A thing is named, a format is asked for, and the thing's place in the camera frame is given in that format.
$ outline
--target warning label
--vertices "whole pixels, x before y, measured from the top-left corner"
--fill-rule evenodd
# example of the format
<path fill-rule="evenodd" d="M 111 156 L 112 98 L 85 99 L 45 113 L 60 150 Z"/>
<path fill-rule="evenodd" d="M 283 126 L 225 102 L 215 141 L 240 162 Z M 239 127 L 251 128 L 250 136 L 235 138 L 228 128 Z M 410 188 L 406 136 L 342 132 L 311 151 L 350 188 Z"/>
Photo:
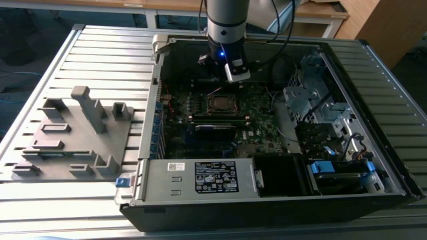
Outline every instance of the warning label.
<path fill-rule="evenodd" d="M 235 161 L 195 163 L 195 191 L 199 194 L 236 193 L 239 182 Z"/>

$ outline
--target blue tab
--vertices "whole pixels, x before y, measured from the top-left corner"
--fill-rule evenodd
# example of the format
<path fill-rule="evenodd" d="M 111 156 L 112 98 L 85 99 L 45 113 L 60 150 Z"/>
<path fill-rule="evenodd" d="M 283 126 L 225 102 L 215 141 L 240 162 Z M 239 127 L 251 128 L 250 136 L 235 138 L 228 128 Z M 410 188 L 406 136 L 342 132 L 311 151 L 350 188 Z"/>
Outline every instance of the blue tab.
<path fill-rule="evenodd" d="M 115 180 L 116 188 L 128 188 L 131 187 L 131 178 L 117 177 Z"/>
<path fill-rule="evenodd" d="M 335 169 L 331 161 L 315 161 L 310 167 L 314 174 L 335 173 Z"/>
<path fill-rule="evenodd" d="M 327 150 L 328 154 L 332 156 L 335 155 L 335 151 L 328 146 L 323 146 L 323 148 Z"/>
<path fill-rule="evenodd" d="M 368 171 L 370 171 L 370 172 L 374 172 L 374 171 L 375 171 L 375 165 L 374 165 L 374 162 L 368 161 L 366 165 L 367 165 L 367 169 L 368 169 Z"/>

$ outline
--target aluminum extrusion table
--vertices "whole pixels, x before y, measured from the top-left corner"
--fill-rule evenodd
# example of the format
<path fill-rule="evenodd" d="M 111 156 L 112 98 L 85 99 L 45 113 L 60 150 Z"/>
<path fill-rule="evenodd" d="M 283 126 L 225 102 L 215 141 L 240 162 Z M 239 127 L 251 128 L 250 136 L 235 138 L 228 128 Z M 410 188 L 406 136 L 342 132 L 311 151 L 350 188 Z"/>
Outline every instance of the aluminum extrusion table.
<path fill-rule="evenodd" d="M 37 110 L 45 97 L 69 96 L 75 85 L 85 85 L 103 106 L 125 102 L 135 108 L 121 165 L 133 172 L 152 66 L 152 38 L 157 33 L 197 35 L 129 27 L 76 25 L 0 144 L 0 166 L 20 160 L 44 113 Z M 250 38 L 270 38 L 250 35 Z M 356 40 L 292 38 L 327 42 L 348 72 L 398 154 L 418 185 L 427 189 L 427 118 L 368 45 Z M 77 105 L 72 99 L 67 104 Z M 0 179 L 8 178 L 1 169 Z M 55 236 L 69 239 L 224 238 L 283 236 L 324 239 L 388 237 L 415 238 L 427 234 L 427 201 L 400 209 L 382 210 L 352 222 L 299 225 L 284 228 L 143 233 L 125 219 L 115 204 L 113 182 L 37 182 L 0 184 L 0 239 Z"/>

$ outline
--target black cable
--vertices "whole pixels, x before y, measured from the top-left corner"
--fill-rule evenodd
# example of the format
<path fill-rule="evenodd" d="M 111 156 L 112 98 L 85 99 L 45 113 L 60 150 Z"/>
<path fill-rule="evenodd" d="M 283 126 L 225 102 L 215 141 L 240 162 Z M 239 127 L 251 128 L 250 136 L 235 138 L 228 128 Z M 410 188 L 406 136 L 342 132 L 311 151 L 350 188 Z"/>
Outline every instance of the black cable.
<path fill-rule="evenodd" d="M 362 140 L 359 140 L 359 144 L 363 148 L 352 160 L 358 160 L 358 158 L 362 156 L 362 154 L 364 154 L 367 152 L 367 145 L 363 144 Z"/>
<path fill-rule="evenodd" d="M 318 108 L 322 106 L 322 104 L 326 103 L 327 99 L 331 97 L 331 92 L 328 92 L 324 97 L 320 99 L 320 101 L 318 102 L 318 104 L 312 107 L 312 109 L 310 109 L 310 111 L 307 112 L 307 114 L 304 115 L 304 117 L 302 118 L 302 122 L 306 121 L 306 118 L 318 110 Z"/>
<path fill-rule="evenodd" d="M 201 34 L 201 32 L 200 32 L 200 15 L 201 15 L 203 2 L 204 2 L 204 0 L 200 1 L 199 16 L 197 16 L 197 31 L 199 31 L 199 34 Z"/>
<path fill-rule="evenodd" d="M 352 139 L 356 136 L 360 136 L 360 133 L 355 132 L 354 134 L 351 134 L 350 138 L 346 141 L 344 148 L 343 148 L 343 151 L 342 151 L 342 156 L 340 156 L 340 160 L 342 161 L 346 159 L 346 154 L 347 154 L 347 150 L 348 150 L 348 147 L 350 147 L 350 143 L 352 142 Z"/>
<path fill-rule="evenodd" d="M 295 11 L 296 11 L 296 4 L 295 4 L 295 0 L 292 0 L 292 19 L 291 19 L 291 23 L 290 23 L 288 35 L 287 35 L 286 42 L 284 42 L 282 48 L 279 49 L 279 51 L 276 52 L 276 54 L 267 61 L 264 61 L 260 64 L 260 66 L 264 66 L 271 61 L 274 61 L 276 59 L 276 57 L 280 55 L 282 51 L 286 49 L 287 45 L 288 45 L 288 42 L 290 42 L 290 39 L 291 39 L 291 34 L 292 34 L 292 29 L 294 29 Z"/>
<path fill-rule="evenodd" d="M 268 44 L 278 39 L 279 31 L 280 31 L 280 17 L 279 17 L 279 11 L 278 11 L 278 7 L 276 7 L 276 4 L 275 4 L 275 0 L 271 0 L 271 3 L 272 3 L 272 6 L 274 6 L 274 10 L 275 10 L 275 19 L 276 19 L 276 22 L 278 22 L 278 30 L 275 32 L 275 35 L 274 35 L 272 39 L 267 41 Z"/>

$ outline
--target cable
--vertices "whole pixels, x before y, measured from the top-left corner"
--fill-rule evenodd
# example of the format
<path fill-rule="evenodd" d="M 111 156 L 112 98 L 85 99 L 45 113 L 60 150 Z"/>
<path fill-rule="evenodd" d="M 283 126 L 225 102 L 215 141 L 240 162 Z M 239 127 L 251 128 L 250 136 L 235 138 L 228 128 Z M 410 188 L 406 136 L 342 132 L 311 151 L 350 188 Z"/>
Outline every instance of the cable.
<path fill-rule="evenodd" d="M 199 16 L 197 16 L 197 31 L 199 31 L 199 34 L 201 34 L 201 32 L 200 32 L 200 15 L 201 15 L 203 2 L 204 2 L 204 0 L 200 1 Z"/>
<path fill-rule="evenodd" d="M 270 95 L 271 98 L 274 98 L 274 95 L 270 93 L 268 88 L 266 87 L 267 93 Z"/>
<path fill-rule="evenodd" d="M 291 23 L 290 23 L 290 28 L 288 28 L 288 35 L 287 35 L 287 39 L 286 42 L 282 46 L 282 48 L 279 49 L 279 51 L 276 52 L 276 54 L 267 60 L 264 61 L 260 66 L 264 66 L 266 64 L 268 64 L 271 61 L 274 61 L 276 59 L 276 57 L 280 55 L 283 49 L 286 49 L 290 39 L 291 39 L 291 34 L 292 34 L 292 29 L 294 29 L 294 21 L 295 21 L 295 11 L 296 11 L 296 4 L 295 4 L 295 0 L 292 0 L 292 19 L 291 19 Z"/>
<path fill-rule="evenodd" d="M 36 72 L 31 72 L 31 71 L 17 71 L 17 72 L 9 72 L 9 73 L 1 75 L 0 78 L 3 78 L 3 77 L 5 77 L 5 76 L 9 76 L 9 75 L 15 75 L 15 74 L 29 74 L 29 75 L 36 75 L 36 76 L 39 76 L 39 77 L 43 77 L 43 75 L 41 75 L 40 73 L 36 73 Z"/>
<path fill-rule="evenodd" d="M 304 115 L 304 117 L 302 118 L 302 122 L 306 121 L 306 118 L 318 110 L 318 108 L 322 106 L 322 104 L 326 103 L 327 99 L 331 97 L 331 92 L 328 92 L 324 97 L 320 99 L 320 101 L 318 102 L 318 104 L 312 107 L 312 109 L 310 109 L 310 111 L 307 112 L 307 114 Z"/>
<path fill-rule="evenodd" d="M 292 141 L 292 142 L 295 142 L 295 143 L 300 143 L 299 141 L 294 140 L 292 138 L 288 138 L 288 137 L 283 134 L 283 132 L 280 131 L 279 128 L 276 128 L 276 129 L 278 129 L 278 132 L 279 132 L 279 134 L 282 135 L 282 137 L 284 137 L 287 140 L 290 140 L 290 141 Z"/>
<path fill-rule="evenodd" d="M 342 151 L 342 156 L 340 156 L 340 160 L 342 161 L 344 161 L 344 159 L 346 159 L 346 154 L 347 154 L 347 150 L 348 150 L 348 147 L 350 147 L 350 143 L 352 142 L 352 139 L 356 136 L 360 136 L 360 133 L 355 132 L 354 134 L 351 134 L 350 138 L 346 141 L 344 148 L 343 148 L 343 151 Z"/>
<path fill-rule="evenodd" d="M 278 30 L 275 32 L 275 35 L 274 35 L 272 39 L 267 41 L 268 44 L 278 39 L 279 31 L 280 31 L 280 17 L 279 17 L 279 12 L 278 12 L 278 7 L 276 7 L 276 4 L 275 4 L 275 0 L 271 0 L 271 3 L 272 3 L 272 6 L 274 6 L 274 10 L 275 10 L 275 19 L 278 21 Z"/>
<path fill-rule="evenodd" d="M 358 153 L 358 155 L 354 157 L 352 160 L 360 159 L 362 155 L 368 151 L 367 145 L 363 144 L 362 140 L 359 140 L 359 144 L 360 144 L 360 146 L 362 146 L 363 148 L 362 148 L 360 152 Z"/>
<path fill-rule="evenodd" d="M 5 103 L 5 104 L 21 104 L 24 102 L 27 102 L 27 101 L 5 101 L 5 100 L 0 99 L 0 103 Z"/>
<path fill-rule="evenodd" d="M 279 91 L 274 94 L 274 96 L 271 96 L 271 107 L 270 107 L 270 110 L 274 110 L 274 103 L 275 103 L 275 100 L 276 100 L 276 95 L 278 95 L 278 93 L 280 93 Z"/>

